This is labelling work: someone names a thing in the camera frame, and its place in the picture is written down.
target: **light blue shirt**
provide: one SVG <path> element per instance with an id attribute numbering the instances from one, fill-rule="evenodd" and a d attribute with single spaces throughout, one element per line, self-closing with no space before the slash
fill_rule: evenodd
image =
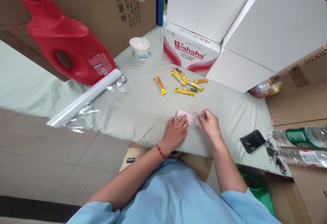
<path id="1" fill-rule="evenodd" d="M 280 223 L 248 190 L 217 195 L 187 164 L 163 161 L 122 210 L 84 205 L 67 224 Z"/>

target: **paper cup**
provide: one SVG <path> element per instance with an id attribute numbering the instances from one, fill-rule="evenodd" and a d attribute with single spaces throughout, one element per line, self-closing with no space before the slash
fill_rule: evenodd
<path id="1" fill-rule="evenodd" d="M 132 46 L 134 55 L 137 59 L 149 59 L 150 42 L 147 39 L 135 37 L 129 41 L 129 44 Z"/>

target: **white box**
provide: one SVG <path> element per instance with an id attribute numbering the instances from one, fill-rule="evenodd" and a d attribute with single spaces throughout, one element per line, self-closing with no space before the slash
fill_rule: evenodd
<path id="1" fill-rule="evenodd" d="M 327 1 L 248 0 L 223 47 L 280 71 L 327 43 Z"/>
<path id="2" fill-rule="evenodd" d="M 239 92 L 246 92 L 276 72 L 222 48 L 206 78 Z"/>
<path id="3" fill-rule="evenodd" d="M 167 19 L 220 43 L 246 0 L 168 0 Z"/>
<path id="4" fill-rule="evenodd" d="M 205 75 L 220 53 L 220 44 L 169 23 L 163 40 L 163 59 Z"/>

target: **sleeve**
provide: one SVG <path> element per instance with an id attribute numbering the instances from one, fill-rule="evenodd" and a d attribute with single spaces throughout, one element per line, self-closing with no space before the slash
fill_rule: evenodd
<path id="1" fill-rule="evenodd" d="M 226 191 L 221 199 L 246 223 L 279 223 L 268 209 L 248 189 L 246 193 Z"/>
<path id="2" fill-rule="evenodd" d="M 67 224 L 113 224 L 120 216 L 120 210 L 112 212 L 111 203 L 91 202 L 81 207 Z"/>

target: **green bottle label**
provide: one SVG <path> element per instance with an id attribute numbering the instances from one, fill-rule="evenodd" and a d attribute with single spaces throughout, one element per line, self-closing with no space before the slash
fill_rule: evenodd
<path id="1" fill-rule="evenodd" d="M 287 129 L 286 137 L 294 146 L 314 147 L 315 145 L 307 137 L 304 128 Z"/>

